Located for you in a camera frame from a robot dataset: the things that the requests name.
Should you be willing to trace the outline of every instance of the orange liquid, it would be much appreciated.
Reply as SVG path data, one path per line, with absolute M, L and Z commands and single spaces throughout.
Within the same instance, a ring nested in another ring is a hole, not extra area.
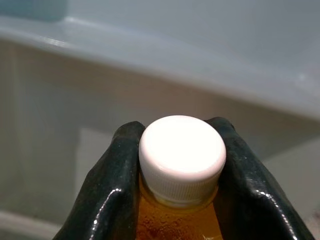
M 222 240 L 213 204 L 177 213 L 140 198 L 136 240 Z

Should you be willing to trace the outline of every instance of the white shelf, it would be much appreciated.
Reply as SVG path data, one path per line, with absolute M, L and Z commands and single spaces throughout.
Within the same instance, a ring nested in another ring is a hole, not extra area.
M 72 16 L 59 22 L 0 16 L 0 37 L 62 55 L 164 75 L 169 81 L 320 119 L 320 72 L 315 67 L 275 67 L 219 51 L 217 46 L 200 47 L 160 33 Z M 316 61 L 305 64 L 316 66 Z

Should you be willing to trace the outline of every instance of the bottle neck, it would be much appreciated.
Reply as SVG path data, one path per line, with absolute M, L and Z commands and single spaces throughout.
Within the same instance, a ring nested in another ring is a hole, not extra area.
M 212 203 L 213 199 L 215 198 L 218 192 L 218 186 L 217 186 L 213 194 L 210 195 L 207 199 L 204 199 L 201 203 L 197 205 L 187 205 L 187 204 L 168 201 L 160 196 L 155 195 L 148 188 L 141 174 L 139 175 L 139 187 L 140 187 L 141 195 L 153 206 L 160 209 L 164 209 L 166 211 L 181 213 L 181 214 L 195 213 L 206 208 L 209 204 Z

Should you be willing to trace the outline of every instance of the white bottle cap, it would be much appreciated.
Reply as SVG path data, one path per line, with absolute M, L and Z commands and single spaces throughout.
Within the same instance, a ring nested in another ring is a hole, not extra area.
M 226 148 L 208 123 L 191 116 L 167 116 L 145 129 L 139 160 L 144 184 L 159 202 L 189 208 L 213 196 Z

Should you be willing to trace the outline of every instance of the plastic bottle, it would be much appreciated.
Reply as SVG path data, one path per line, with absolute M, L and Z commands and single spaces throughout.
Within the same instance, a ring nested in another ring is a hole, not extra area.
M 190 116 L 150 124 L 139 144 L 136 240 L 221 240 L 212 200 L 226 161 L 218 132 Z

